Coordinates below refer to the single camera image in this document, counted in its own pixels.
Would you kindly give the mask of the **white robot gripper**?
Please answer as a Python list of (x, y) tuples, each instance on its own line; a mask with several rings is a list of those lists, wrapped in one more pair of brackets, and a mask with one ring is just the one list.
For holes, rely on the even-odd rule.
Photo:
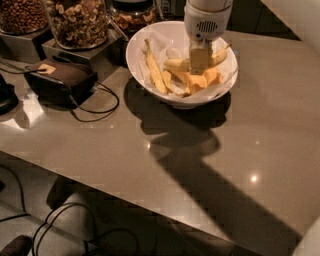
[(186, 0), (184, 25), (190, 39), (190, 73), (202, 75), (212, 56), (212, 43), (223, 35), (233, 0)]

